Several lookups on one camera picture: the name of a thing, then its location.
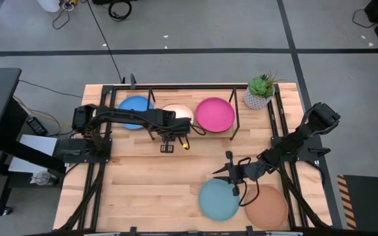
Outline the white paper sheet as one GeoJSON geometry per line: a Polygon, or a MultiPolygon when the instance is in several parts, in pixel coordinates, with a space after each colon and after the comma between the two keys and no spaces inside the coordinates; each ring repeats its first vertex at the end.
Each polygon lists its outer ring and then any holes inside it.
{"type": "MultiPolygon", "coordinates": [[[[47,155],[52,155],[54,153],[57,139],[23,134],[21,136],[20,143],[30,148],[36,149],[37,151],[41,151],[47,155]]],[[[17,157],[13,157],[9,165],[9,171],[37,174],[41,171],[47,171],[47,168],[32,164],[28,161],[25,161],[17,157]]]]}

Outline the black mat with hazard stripes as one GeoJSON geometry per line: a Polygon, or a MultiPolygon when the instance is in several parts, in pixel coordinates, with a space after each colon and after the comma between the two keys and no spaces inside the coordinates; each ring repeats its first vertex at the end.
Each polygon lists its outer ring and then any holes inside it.
{"type": "Polygon", "coordinates": [[[378,177],[338,175],[348,229],[378,232],[378,177]]]}

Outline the terracotta plate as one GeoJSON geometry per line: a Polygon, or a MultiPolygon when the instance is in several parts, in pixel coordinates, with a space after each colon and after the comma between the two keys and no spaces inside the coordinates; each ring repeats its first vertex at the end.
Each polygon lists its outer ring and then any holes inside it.
{"type": "Polygon", "coordinates": [[[259,196],[245,207],[245,211],[259,229],[280,229],[288,217],[285,197],[270,185],[259,186],[259,196]]]}

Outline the light teal plate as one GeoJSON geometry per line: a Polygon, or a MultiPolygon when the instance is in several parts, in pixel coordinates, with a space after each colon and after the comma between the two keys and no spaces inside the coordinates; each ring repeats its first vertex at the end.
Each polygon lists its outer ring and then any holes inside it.
{"type": "Polygon", "coordinates": [[[233,187],[218,179],[210,179],[202,185],[198,203],[202,213],[211,220],[226,221],[239,209],[240,198],[233,195],[233,187]]]}

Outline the white container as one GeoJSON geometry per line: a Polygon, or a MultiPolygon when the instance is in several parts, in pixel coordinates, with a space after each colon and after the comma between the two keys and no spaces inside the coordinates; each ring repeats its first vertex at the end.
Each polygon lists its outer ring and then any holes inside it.
{"type": "Polygon", "coordinates": [[[47,12],[57,12],[60,9],[60,0],[37,0],[47,12]]]}

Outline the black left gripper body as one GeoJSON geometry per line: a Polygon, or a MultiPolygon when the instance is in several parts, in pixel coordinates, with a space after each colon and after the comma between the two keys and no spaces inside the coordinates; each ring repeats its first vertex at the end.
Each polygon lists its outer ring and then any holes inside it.
{"type": "Polygon", "coordinates": [[[185,150],[190,149],[190,143],[188,141],[188,134],[190,133],[189,126],[176,127],[170,129],[161,128],[158,130],[158,134],[161,136],[162,145],[160,145],[161,153],[172,153],[174,152],[174,145],[170,142],[178,140],[181,146],[185,150]]]}

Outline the wooden shelf with black legs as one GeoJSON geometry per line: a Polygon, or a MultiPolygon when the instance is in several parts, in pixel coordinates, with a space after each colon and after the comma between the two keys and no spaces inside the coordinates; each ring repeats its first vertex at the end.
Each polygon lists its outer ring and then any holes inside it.
{"type": "Polygon", "coordinates": [[[239,99],[236,88],[227,89],[177,89],[161,90],[151,89],[149,94],[151,103],[155,108],[162,108],[167,104],[182,104],[188,106],[194,113],[193,128],[188,135],[189,138],[228,138],[233,140],[240,128],[239,99]],[[231,128],[224,132],[210,132],[202,128],[195,118],[195,109],[198,104],[210,97],[222,98],[232,105],[236,114],[236,120],[231,128]]]}

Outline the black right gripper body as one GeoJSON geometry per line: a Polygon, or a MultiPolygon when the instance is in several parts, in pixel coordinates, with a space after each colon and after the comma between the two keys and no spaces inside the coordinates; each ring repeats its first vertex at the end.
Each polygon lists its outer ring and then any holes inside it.
{"type": "Polygon", "coordinates": [[[228,162],[225,164],[226,170],[229,174],[227,182],[234,186],[232,190],[233,196],[238,196],[240,194],[238,185],[242,184],[245,178],[256,181],[267,170],[267,164],[262,159],[251,163],[251,158],[248,157],[247,164],[242,164],[242,161],[234,164],[233,153],[231,151],[226,151],[225,154],[228,159],[228,162]]]}

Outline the blue plate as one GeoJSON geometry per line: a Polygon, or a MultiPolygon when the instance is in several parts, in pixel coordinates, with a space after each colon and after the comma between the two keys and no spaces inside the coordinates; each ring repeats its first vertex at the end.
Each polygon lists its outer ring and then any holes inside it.
{"type": "Polygon", "coordinates": [[[153,109],[153,103],[148,101],[145,96],[130,96],[124,99],[120,105],[119,109],[133,109],[135,111],[146,111],[147,109],[153,109]]]}

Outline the black aluminium table frame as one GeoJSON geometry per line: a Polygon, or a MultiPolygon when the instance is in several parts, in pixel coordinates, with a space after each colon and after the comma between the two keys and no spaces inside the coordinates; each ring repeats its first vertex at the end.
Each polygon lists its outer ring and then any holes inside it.
{"type": "Polygon", "coordinates": [[[110,132],[112,152],[103,166],[104,179],[80,221],[97,233],[128,236],[263,236],[244,209],[229,220],[214,221],[198,205],[201,186],[226,162],[226,151],[235,159],[255,157],[270,146],[273,137],[294,130],[303,116],[294,83],[280,83],[269,107],[249,109],[243,101],[244,83],[87,85],[83,104],[117,107],[132,95],[148,97],[151,89],[237,89],[240,128],[228,138],[189,138],[190,149],[175,144],[172,154],[160,152],[160,137],[121,125],[102,127],[110,132]]]}

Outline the peach plate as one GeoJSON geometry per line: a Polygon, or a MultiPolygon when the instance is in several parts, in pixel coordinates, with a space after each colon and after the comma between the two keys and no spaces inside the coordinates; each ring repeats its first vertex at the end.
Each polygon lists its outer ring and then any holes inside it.
{"type": "Polygon", "coordinates": [[[188,106],[182,104],[167,104],[166,106],[163,106],[161,109],[167,111],[174,111],[176,113],[176,125],[182,123],[181,119],[183,118],[188,118],[190,120],[190,124],[194,124],[194,113],[188,106]]]}

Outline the black power adapter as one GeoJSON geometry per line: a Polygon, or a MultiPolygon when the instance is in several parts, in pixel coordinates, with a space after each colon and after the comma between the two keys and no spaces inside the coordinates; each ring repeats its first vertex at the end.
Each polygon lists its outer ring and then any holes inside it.
{"type": "Polygon", "coordinates": [[[36,117],[28,117],[26,124],[34,131],[38,136],[46,136],[48,130],[42,125],[42,123],[36,117]]]}

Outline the magenta plate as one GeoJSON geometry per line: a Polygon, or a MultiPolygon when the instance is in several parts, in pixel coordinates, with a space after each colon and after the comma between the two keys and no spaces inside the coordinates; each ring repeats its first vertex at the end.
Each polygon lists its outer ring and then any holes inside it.
{"type": "Polygon", "coordinates": [[[222,98],[210,97],[198,104],[195,118],[207,131],[224,132],[233,126],[236,114],[230,102],[222,98]]]}

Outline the potted succulent in white pot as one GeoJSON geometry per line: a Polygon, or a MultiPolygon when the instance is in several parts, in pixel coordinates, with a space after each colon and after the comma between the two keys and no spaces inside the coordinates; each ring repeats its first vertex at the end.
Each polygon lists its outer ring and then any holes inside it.
{"type": "Polygon", "coordinates": [[[284,81],[277,79],[277,74],[277,72],[272,73],[269,70],[248,82],[243,101],[249,109],[259,110],[268,105],[276,93],[278,82],[284,81]]]}

